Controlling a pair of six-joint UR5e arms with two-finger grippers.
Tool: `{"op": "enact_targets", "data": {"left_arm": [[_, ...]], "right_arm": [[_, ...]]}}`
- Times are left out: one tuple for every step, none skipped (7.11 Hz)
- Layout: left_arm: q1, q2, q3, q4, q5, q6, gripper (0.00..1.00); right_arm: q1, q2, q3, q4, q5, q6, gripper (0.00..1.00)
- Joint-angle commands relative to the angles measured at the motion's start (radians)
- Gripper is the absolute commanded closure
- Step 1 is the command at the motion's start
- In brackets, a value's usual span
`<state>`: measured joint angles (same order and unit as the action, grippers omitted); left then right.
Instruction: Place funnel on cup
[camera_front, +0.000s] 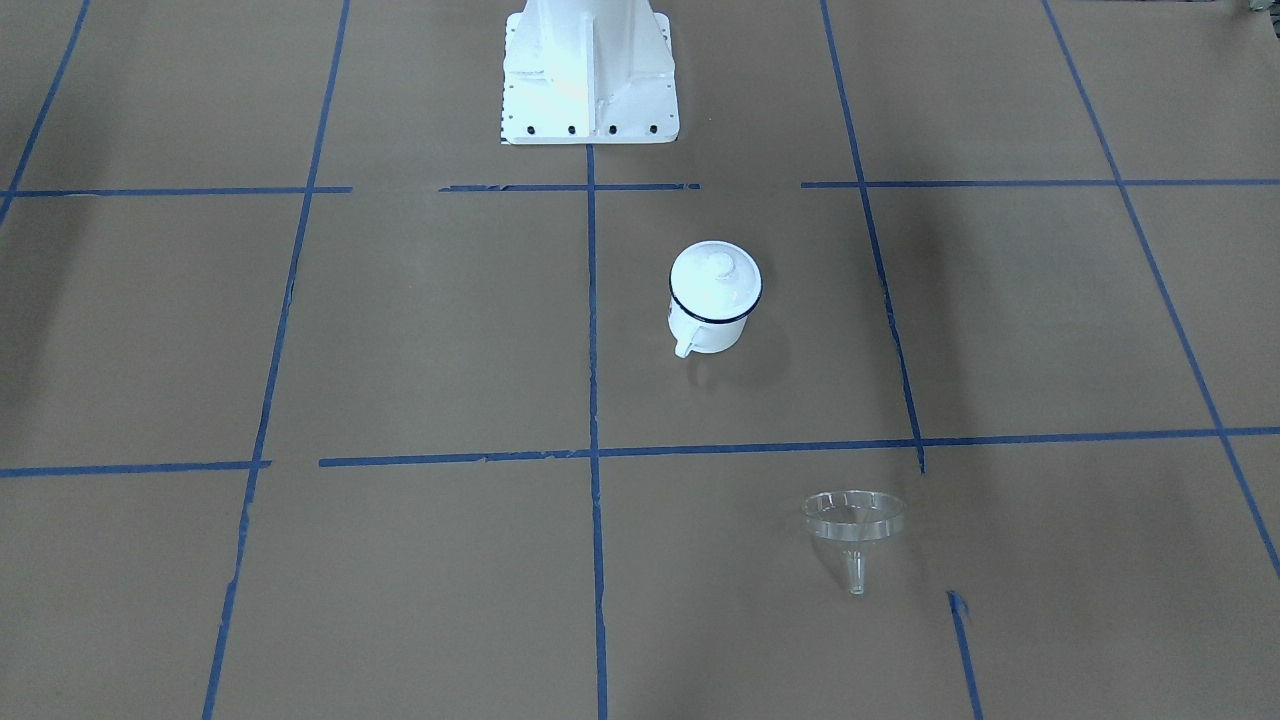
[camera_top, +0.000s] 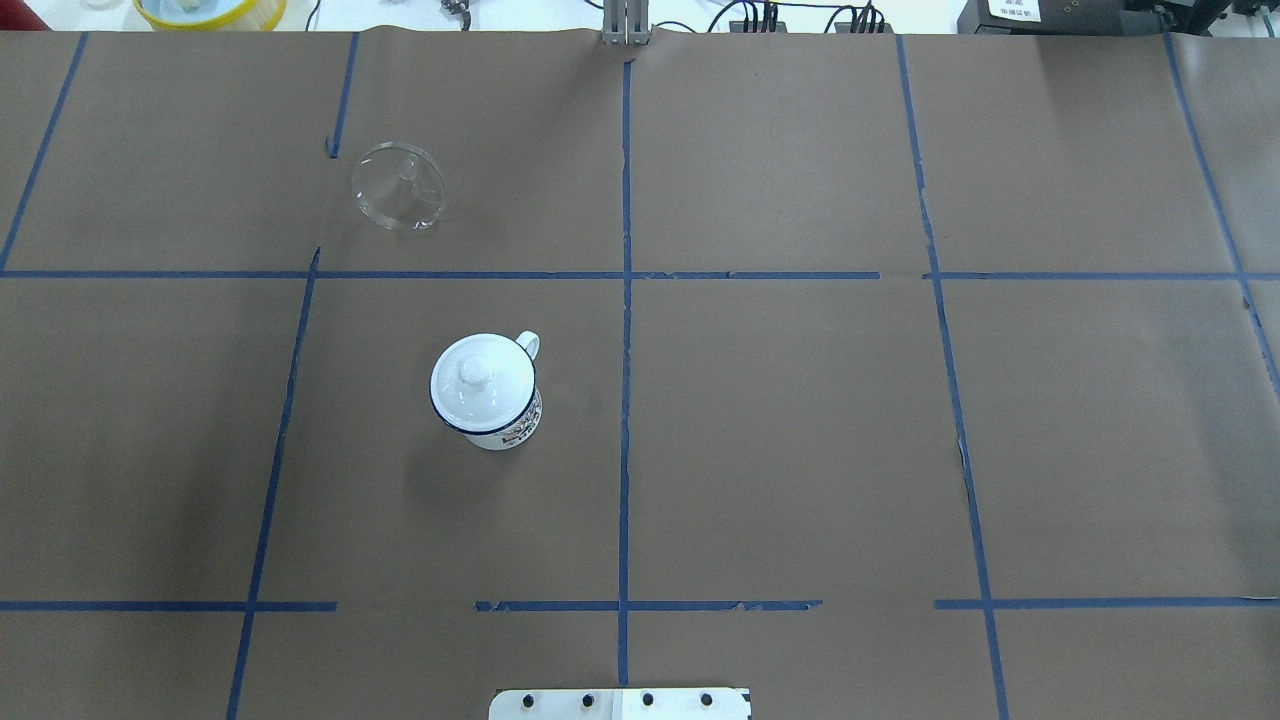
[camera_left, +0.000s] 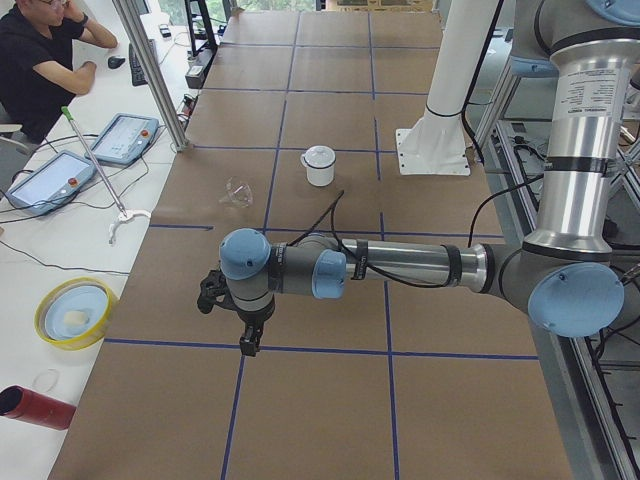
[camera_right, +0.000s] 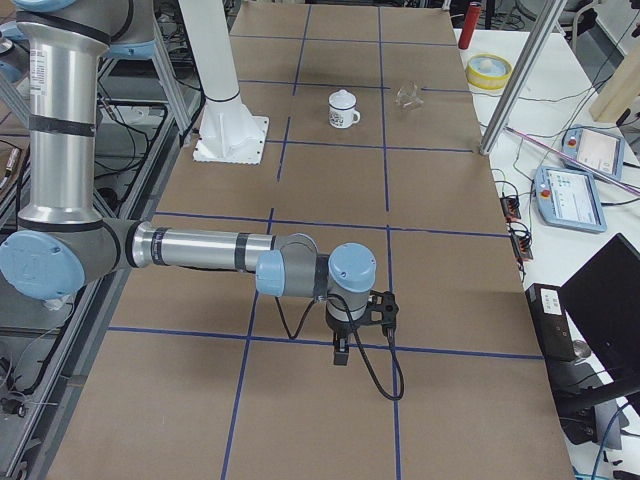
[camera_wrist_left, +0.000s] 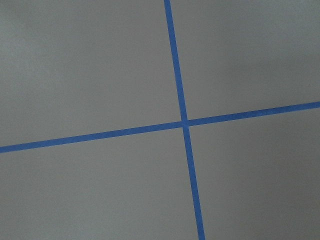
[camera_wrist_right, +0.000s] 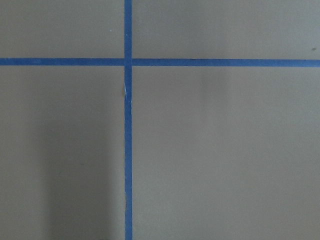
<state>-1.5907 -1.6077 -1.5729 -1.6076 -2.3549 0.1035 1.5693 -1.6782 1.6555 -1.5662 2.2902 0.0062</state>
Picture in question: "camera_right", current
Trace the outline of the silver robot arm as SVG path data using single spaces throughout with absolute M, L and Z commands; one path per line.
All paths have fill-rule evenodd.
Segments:
M 150 264 L 254 275 L 258 292 L 324 302 L 334 361 L 370 322 L 376 260 L 347 243 L 323 255 L 304 234 L 272 236 L 154 227 L 93 205 L 98 63 L 110 49 L 153 52 L 149 1 L 20 1 L 30 47 L 30 200 L 1 246 L 1 271 L 22 294 L 52 300 Z

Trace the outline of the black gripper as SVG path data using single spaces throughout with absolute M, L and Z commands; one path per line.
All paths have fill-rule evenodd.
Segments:
M 346 366 L 349 360 L 349 336 L 353 329 L 348 321 L 327 317 L 327 325 L 333 332 L 333 365 Z

